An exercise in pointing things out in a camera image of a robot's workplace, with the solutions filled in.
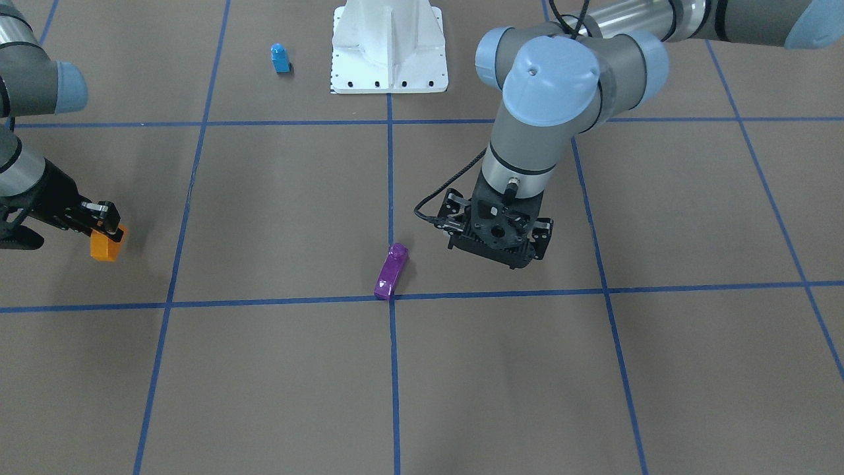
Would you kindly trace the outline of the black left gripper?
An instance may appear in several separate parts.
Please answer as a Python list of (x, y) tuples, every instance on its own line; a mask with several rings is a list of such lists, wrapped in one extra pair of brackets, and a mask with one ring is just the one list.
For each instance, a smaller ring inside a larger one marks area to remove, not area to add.
[(504, 192), (493, 189), (479, 178), (471, 198), (465, 199), (449, 187), (435, 226), (448, 235), (447, 247), (460, 249), (522, 269), (545, 256), (551, 241), (554, 220), (539, 216), (543, 196), (519, 198), (521, 181), (510, 178)]

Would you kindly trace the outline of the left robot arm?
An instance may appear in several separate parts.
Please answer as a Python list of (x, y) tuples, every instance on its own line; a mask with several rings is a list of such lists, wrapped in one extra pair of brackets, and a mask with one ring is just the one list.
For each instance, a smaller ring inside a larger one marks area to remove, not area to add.
[(579, 133), (638, 108), (669, 77), (665, 44), (687, 39), (814, 50), (842, 37), (841, 1), (618, 1), (576, 21), (502, 27), (482, 37), (477, 76), (502, 94), (473, 193), (451, 181), (434, 216), (449, 247), (526, 267), (545, 256), (553, 221), (546, 186)]

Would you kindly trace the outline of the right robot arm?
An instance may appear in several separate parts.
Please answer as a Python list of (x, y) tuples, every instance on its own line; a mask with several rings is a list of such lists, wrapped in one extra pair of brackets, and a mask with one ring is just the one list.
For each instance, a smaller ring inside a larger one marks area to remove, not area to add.
[(33, 218), (88, 236), (91, 257), (114, 262), (127, 235), (117, 205), (81, 195), (75, 180), (13, 132), (19, 117), (84, 109), (88, 101), (84, 75), (75, 64), (49, 57), (13, 2), (1, 5), (2, 248), (39, 249), (44, 237), (24, 225)]

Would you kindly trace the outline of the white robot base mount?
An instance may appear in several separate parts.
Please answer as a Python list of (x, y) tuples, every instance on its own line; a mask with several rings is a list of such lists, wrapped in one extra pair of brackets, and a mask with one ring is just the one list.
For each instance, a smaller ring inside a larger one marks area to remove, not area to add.
[(447, 91), (440, 8), (428, 1), (347, 1), (332, 21), (331, 93)]

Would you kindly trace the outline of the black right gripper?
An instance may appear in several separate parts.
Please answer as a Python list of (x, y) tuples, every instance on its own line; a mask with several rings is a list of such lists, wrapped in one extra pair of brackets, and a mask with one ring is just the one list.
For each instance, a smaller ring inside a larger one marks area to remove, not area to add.
[(80, 234), (86, 234), (86, 228), (107, 236), (123, 234), (117, 205), (84, 200), (75, 181), (46, 160), (44, 172), (32, 189), (1, 199), (2, 249), (36, 250), (43, 245), (44, 237), (23, 225), (27, 217)]

